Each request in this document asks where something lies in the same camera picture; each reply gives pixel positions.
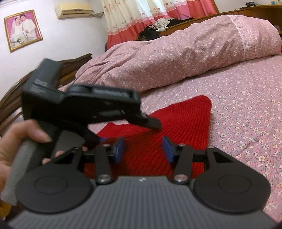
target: white cloth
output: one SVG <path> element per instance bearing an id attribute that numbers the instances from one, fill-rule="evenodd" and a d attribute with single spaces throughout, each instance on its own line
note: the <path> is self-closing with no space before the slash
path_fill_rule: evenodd
<path id="1" fill-rule="evenodd" d="M 22 30 L 23 25 L 19 24 L 19 25 L 15 25 L 15 33 L 14 33 L 14 37 L 17 36 L 24 36 L 23 30 Z"/>
<path id="2" fill-rule="evenodd" d="M 19 25 L 14 24 L 13 25 L 13 29 L 12 29 L 13 34 L 11 34 L 11 42 L 17 42 L 17 39 L 19 39 L 19 38 L 20 38 L 19 43 L 27 42 L 25 33 L 22 30 L 22 28 L 23 28 L 22 24 L 19 24 Z"/>
<path id="3" fill-rule="evenodd" d="M 26 19 L 22 22 L 23 24 L 23 28 L 24 30 L 27 30 L 27 40 L 28 41 L 32 41 L 32 40 L 36 40 L 37 36 L 36 36 L 36 32 L 35 32 L 35 24 L 31 19 Z"/>

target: metal screw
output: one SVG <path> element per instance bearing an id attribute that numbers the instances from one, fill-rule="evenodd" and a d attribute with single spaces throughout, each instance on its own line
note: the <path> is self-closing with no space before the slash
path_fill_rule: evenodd
<path id="1" fill-rule="evenodd" d="M 174 179 L 177 181 L 177 182 L 184 182 L 184 181 L 187 181 L 188 180 L 188 177 L 184 174 L 177 174 L 174 176 Z"/>
<path id="2" fill-rule="evenodd" d="M 111 180 L 111 176 L 108 174 L 102 174 L 100 176 L 98 176 L 98 181 L 100 182 L 108 182 Z"/>

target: air conditioner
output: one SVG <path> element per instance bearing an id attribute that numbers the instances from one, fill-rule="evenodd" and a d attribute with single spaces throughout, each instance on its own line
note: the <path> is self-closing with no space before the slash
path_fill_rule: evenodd
<path id="1" fill-rule="evenodd" d="M 86 3 L 60 3 L 55 8 L 58 19 L 71 17 L 88 17 L 93 12 Z"/>

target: pink duvet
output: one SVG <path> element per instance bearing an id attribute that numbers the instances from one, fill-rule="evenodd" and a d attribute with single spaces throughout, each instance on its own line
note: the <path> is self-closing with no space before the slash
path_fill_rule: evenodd
<path id="1" fill-rule="evenodd" d="M 115 45 L 82 66 L 72 83 L 141 92 L 208 70 L 278 54 L 281 44 L 278 31 L 266 20 L 222 15 L 153 41 Z"/>

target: black circular pad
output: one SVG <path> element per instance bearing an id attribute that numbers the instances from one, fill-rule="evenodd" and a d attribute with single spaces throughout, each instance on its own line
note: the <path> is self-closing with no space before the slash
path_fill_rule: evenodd
<path id="1" fill-rule="evenodd" d="M 61 213 L 92 193 L 90 180 L 71 164 L 46 164 L 26 174 L 16 186 L 18 201 L 37 213 Z"/>
<path id="2" fill-rule="evenodd" d="M 218 186 L 228 193 L 243 193 L 249 190 L 249 179 L 239 175 L 226 175 L 218 180 Z"/>
<path id="3" fill-rule="evenodd" d="M 264 176 L 238 161 L 216 163 L 196 178 L 193 190 L 213 209 L 248 213 L 264 208 L 271 188 Z"/>
<path id="4" fill-rule="evenodd" d="M 57 194 L 67 188 L 67 181 L 59 176 L 42 177 L 35 183 L 35 189 L 42 194 Z"/>

